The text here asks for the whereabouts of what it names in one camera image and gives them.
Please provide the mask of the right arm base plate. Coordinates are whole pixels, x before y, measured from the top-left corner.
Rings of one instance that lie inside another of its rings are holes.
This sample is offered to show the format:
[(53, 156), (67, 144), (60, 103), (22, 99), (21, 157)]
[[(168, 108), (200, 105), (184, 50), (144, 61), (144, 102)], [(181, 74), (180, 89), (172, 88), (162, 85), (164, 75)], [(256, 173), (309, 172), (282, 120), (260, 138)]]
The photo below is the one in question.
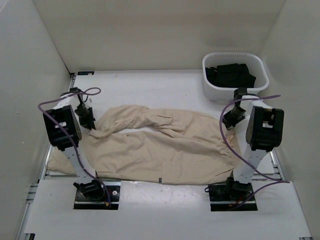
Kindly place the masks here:
[(210, 184), (204, 192), (209, 195), (210, 211), (224, 212), (224, 211), (257, 211), (257, 203), (253, 196), (243, 205), (242, 203), (254, 192), (252, 185), (245, 184), (245, 189), (228, 188), (226, 184)]

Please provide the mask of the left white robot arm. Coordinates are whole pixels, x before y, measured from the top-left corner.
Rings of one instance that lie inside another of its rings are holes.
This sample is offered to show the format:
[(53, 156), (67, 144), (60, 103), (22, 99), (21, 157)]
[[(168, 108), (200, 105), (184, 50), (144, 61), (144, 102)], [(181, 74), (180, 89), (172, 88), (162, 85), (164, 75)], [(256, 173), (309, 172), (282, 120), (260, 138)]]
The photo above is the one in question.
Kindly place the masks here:
[(68, 93), (40, 103), (38, 109), (42, 112), (50, 144), (66, 155), (76, 173), (77, 181), (73, 185), (84, 197), (101, 200), (105, 188), (81, 146), (83, 131), (95, 128), (92, 107), (84, 102), (82, 94)]

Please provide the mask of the beige trousers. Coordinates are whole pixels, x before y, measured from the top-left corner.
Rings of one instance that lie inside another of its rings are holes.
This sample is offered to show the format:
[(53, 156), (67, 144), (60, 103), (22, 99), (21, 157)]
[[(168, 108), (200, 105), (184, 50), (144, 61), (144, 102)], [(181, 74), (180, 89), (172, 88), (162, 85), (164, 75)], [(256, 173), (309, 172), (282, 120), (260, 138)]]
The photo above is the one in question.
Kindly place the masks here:
[[(235, 132), (222, 129), (238, 153)], [(216, 118), (183, 109), (112, 107), (83, 135), (81, 146), (103, 178), (211, 180), (228, 178), (240, 163)]]

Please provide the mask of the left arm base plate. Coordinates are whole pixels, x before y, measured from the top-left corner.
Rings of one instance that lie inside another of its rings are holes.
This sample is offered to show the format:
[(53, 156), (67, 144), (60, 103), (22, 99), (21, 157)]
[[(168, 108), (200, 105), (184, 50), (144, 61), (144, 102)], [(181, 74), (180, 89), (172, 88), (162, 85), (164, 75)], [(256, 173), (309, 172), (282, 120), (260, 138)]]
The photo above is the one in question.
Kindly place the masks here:
[(120, 181), (104, 181), (107, 191), (101, 187), (100, 190), (93, 189), (84, 194), (77, 187), (73, 209), (74, 210), (118, 210), (121, 195)]

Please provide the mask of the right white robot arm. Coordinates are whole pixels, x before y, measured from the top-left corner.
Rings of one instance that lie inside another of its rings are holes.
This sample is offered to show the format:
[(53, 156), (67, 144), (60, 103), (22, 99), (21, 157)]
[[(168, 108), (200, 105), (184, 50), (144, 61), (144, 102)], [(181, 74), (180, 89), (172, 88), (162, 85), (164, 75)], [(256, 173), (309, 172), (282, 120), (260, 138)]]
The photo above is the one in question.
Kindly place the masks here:
[[(238, 88), (233, 95), (233, 108), (222, 110), (219, 118), (221, 136), (240, 163), (232, 170), (226, 180), (224, 193), (230, 200), (249, 198), (252, 193), (252, 177), (258, 173), (262, 159), (274, 148), (280, 146), (283, 137), (285, 112), (263, 102), (264, 98), (248, 93), (246, 88)], [(245, 141), (247, 143), (243, 156), (239, 155), (228, 143), (223, 127), (235, 128), (246, 120)]]

